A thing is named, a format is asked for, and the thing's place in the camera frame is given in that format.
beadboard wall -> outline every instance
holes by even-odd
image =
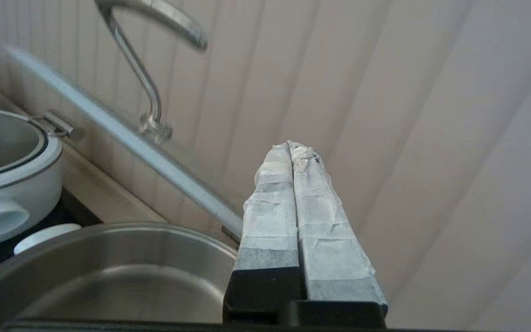
[[[377,269],[390,326],[531,330],[531,1],[174,4],[206,28],[207,53],[117,15],[175,141],[241,197],[272,144],[315,147]],[[0,0],[2,43],[133,124],[149,107],[92,0]],[[218,231],[1,48],[0,89],[86,128],[75,148],[172,223]]]

faucet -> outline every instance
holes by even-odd
[[[156,143],[171,139],[173,127],[170,124],[160,122],[163,110],[157,87],[124,35],[118,21],[112,15],[112,9],[122,7],[150,17],[174,32],[176,36],[183,38],[193,49],[200,52],[204,52],[208,47],[206,32],[191,17],[165,0],[95,0],[95,4],[116,44],[118,44],[118,48],[122,51],[122,55],[126,58],[149,97],[151,107],[149,112],[141,116],[139,132],[145,135],[152,133]]]

white paneled wall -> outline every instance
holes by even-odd
[[[240,195],[272,144],[314,146],[391,326],[531,330],[531,1],[183,0],[205,54],[118,20],[173,139]],[[30,50],[135,124],[149,107],[93,0],[0,0]],[[172,223],[220,224],[0,48],[0,89],[86,128],[76,149]],[[242,199],[229,197],[235,204]]]

